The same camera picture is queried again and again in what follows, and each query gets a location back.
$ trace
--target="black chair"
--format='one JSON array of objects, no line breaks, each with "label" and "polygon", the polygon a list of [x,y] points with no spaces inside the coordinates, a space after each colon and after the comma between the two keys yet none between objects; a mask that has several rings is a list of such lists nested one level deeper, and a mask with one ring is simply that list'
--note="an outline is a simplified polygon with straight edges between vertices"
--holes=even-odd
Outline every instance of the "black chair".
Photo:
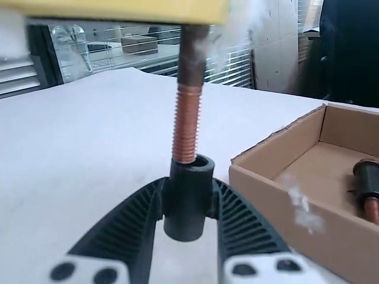
[{"label": "black chair", "polygon": [[379,108],[379,1],[324,0],[322,62],[330,100]]}]

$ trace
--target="open cardboard box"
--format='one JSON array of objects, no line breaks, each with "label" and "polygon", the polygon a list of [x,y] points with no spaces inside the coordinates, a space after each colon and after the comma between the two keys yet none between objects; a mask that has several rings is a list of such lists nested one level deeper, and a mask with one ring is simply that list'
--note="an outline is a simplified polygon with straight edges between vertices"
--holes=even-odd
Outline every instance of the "open cardboard box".
[{"label": "open cardboard box", "polygon": [[[300,253],[351,283],[379,283],[379,227],[360,217],[348,192],[363,158],[379,161],[379,114],[322,106],[234,158],[230,184]],[[296,224],[286,176],[308,197],[321,231]]]}]

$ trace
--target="yellow block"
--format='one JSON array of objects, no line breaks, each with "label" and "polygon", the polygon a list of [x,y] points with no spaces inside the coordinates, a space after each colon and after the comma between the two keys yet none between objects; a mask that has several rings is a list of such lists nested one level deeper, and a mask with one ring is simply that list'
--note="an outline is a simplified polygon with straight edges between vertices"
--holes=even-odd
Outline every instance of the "yellow block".
[{"label": "yellow block", "polygon": [[0,0],[30,17],[223,24],[229,0]]}]

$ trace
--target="copper threaded rod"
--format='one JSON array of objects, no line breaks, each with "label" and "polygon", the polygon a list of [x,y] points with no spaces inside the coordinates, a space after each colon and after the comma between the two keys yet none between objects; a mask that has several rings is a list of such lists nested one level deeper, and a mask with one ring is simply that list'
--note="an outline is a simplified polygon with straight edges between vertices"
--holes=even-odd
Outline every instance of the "copper threaded rod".
[{"label": "copper threaded rod", "polygon": [[196,158],[200,96],[201,87],[178,86],[172,156],[183,164]]},{"label": "copper threaded rod", "polygon": [[182,164],[196,159],[198,117],[201,89],[204,84],[204,48],[209,26],[183,25],[178,68],[178,93],[172,158]]},{"label": "copper threaded rod", "polygon": [[379,199],[376,197],[366,198],[364,209],[366,220],[379,225]]}]

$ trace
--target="white table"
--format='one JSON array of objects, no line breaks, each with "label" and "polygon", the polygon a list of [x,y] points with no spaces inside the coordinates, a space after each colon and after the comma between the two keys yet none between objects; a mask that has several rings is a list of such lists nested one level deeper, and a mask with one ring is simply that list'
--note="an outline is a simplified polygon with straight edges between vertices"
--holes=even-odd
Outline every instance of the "white table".
[{"label": "white table", "polygon": [[[112,70],[0,100],[0,283],[33,283],[100,218],[167,176],[176,79]],[[230,159],[322,101],[205,84],[198,152]],[[156,229],[151,283],[216,283],[216,222],[182,244]]]}]

